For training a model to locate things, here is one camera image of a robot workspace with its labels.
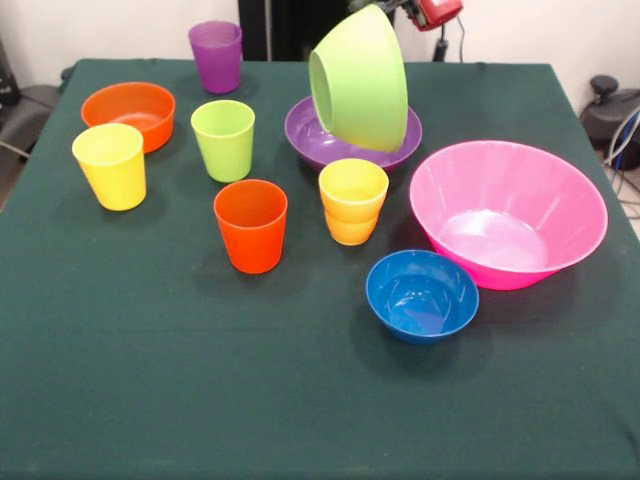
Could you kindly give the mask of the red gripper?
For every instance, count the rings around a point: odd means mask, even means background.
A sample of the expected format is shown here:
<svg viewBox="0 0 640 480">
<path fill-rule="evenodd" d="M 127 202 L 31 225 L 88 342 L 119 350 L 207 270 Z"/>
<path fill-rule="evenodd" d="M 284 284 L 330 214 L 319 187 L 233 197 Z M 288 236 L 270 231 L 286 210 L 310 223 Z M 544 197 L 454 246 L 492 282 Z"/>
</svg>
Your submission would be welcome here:
<svg viewBox="0 0 640 480">
<path fill-rule="evenodd" d="M 349 0 L 349 10 L 360 10 L 376 0 Z M 385 0 L 382 10 L 391 13 L 403 9 L 419 31 L 437 29 L 454 19 L 463 10 L 462 0 Z"/>
</svg>

